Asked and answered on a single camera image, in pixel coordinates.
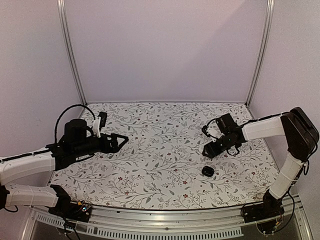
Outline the white earbud charging case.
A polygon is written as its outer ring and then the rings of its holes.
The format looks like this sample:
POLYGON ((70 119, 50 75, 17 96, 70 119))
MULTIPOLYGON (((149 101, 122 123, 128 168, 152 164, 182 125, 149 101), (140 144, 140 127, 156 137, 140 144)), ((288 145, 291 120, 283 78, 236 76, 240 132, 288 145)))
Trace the white earbud charging case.
POLYGON ((205 130, 205 132, 206 132, 206 135, 207 135, 208 137, 211 137, 211 138, 219 139, 219 138, 222 136, 222 134, 221 134, 221 132, 219 131, 218 128, 211 127, 211 126, 209 126, 209 127, 205 130))

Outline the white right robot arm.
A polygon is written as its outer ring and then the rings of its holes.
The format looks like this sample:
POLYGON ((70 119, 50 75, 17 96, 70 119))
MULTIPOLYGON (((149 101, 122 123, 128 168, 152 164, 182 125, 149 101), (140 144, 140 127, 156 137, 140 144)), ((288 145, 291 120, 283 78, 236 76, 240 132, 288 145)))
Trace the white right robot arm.
POLYGON ((210 120, 201 131, 211 138, 202 150, 202 155, 210 159, 229 152, 231 148, 235 148, 239 154, 242 144, 249 141, 284 136, 287 157, 275 182, 265 193, 275 200, 282 199, 299 179, 303 169, 308 166, 309 158, 317 151, 320 139, 318 130, 300 107, 251 119, 241 125, 227 113, 210 120))

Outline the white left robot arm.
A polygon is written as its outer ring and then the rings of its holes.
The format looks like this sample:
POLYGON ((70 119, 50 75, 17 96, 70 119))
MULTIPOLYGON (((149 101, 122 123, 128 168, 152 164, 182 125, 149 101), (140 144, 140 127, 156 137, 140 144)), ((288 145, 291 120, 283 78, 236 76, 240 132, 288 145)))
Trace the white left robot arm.
POLYGON ((37 173, 60 171, 84 161, 96 153, 115 154, 129 138, 116 133, 101 133, 105 123, 98 117, 89 127, 83 119, 73 119, 64 126, 59 142, 34 152, 1 158, 0 207, 44 206, 56 209, 63 217, 74 213, 69 194, 59 185, 30 186, 14 184, 15 180, 37 173))

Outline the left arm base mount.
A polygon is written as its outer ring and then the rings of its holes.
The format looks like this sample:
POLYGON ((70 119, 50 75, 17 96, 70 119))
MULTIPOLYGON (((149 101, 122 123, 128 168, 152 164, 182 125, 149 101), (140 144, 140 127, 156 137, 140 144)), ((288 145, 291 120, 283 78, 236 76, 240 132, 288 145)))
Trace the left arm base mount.
POLYGON ((88 223, 92 213, 92 203, 81 201, 72 201, 69 194, 59 185, 52 184, 50 187, 55 191, 58 197, 54 207, 48 207, 50 214, 63 219, 70 219, 88 223))

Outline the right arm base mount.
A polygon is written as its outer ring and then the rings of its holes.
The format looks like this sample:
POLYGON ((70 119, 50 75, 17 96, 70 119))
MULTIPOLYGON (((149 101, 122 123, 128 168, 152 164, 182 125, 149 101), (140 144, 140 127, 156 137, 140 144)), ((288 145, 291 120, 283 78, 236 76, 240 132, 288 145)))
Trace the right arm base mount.
POLYGON ((265 235, 276 232, 283 220, 284 213, 285 210, 282 199, 274 198, 269 190, 264 194, 262 203, 251 205, 245 204, 240 210, 240 215, 243 217, 245 223, 272 218, 270 221, 264 221, 257 225, 258 230, 265 235))

